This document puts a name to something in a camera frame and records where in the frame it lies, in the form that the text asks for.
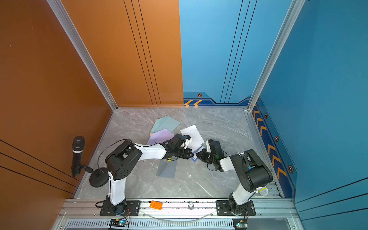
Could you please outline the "grey envelope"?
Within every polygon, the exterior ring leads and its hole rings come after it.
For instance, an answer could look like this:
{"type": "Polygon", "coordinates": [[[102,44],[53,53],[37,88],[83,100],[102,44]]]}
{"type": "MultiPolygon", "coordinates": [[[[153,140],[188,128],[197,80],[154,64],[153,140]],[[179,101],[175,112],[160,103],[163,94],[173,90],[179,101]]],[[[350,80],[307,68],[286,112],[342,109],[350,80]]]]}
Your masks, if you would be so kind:
{"type": "Polygon", "coordinates": [[[175,178],[177,161],[160,160],[156,175],[163,178],[175,178]]]}

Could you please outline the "blue floral letter paper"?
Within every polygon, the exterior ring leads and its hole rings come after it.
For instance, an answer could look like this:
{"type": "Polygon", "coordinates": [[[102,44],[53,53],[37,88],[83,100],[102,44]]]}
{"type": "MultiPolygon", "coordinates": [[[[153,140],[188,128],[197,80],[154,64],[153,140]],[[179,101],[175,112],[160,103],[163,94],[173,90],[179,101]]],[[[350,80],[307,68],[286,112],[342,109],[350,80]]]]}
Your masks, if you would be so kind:
{"type": "Polygon", "coordinates": [[[191,157],[191,160],[194,161],[194,162],[196,162],[198,160],[197,154],[199,152],[201,152],[203,149],[205,149],[204,144],[202,144],[198,149],[192,151],[192,153],[193,153],[194,156],[191,157]]]}

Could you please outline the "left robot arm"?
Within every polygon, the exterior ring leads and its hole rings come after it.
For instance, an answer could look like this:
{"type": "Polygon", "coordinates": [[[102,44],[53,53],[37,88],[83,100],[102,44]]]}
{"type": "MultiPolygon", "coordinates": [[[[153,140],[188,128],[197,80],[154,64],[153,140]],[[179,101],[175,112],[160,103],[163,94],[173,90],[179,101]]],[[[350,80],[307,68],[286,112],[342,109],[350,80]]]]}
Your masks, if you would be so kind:
{"type": "Polygon", "coordinates": [[[190,159],[194,156],[189,148],[192,138],[189,135],[176,134],[162,143],[139,145],[125,140],[112,153],[105,163],[109,176],[109,193],[106,204],[115,215],[123,215],[127,207],[125,186],[126,178],[136,164],[142,160],[168,160],[170,158],[190,159]]]}

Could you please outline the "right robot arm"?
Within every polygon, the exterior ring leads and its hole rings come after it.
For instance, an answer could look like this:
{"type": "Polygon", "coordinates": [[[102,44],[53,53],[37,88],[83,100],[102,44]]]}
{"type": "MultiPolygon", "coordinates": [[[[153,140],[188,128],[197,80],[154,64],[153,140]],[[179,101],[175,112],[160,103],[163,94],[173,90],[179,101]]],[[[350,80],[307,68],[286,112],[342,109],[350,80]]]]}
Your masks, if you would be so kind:
{"type": "Polygon", "coordinates": [[[239,185],[229,196],[230,212],[234,215],[255,215],[251,201],[255,194],[267,196],[267,185],[273,182],[273,174],[258,154],[253,150],[229,155],[218,141],[206,141],[206,147],[196,154],[197,158],[207,165],[213,165],[215,171],[234,170],[239,185]]]}

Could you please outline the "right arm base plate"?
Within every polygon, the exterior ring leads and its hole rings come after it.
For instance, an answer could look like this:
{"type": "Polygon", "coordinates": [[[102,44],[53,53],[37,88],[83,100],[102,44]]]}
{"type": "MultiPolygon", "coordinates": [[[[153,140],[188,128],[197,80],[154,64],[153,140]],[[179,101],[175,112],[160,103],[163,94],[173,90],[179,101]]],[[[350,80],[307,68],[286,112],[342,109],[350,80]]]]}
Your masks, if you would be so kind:
{"type": "Polygon", "coordinates": [[[255,206],[253,201],[248,201],[243,205],[237,205],[232,200],[217,200],[216,211],[218,216],[255,216],[255,206]]]}

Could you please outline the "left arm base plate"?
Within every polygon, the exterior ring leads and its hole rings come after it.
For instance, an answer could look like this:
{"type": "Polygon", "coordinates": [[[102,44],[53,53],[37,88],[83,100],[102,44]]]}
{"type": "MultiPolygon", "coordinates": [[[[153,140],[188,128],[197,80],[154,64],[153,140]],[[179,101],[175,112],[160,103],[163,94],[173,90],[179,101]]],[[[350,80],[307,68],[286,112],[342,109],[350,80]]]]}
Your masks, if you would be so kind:
{"type": "Polygon", "coordinates": [[[141,201],[139,200],[124,200],[117,205],[113,205],[110,200],[104,200],[100,208],[100,216],[138,216],[140,211],[141,201]]]}

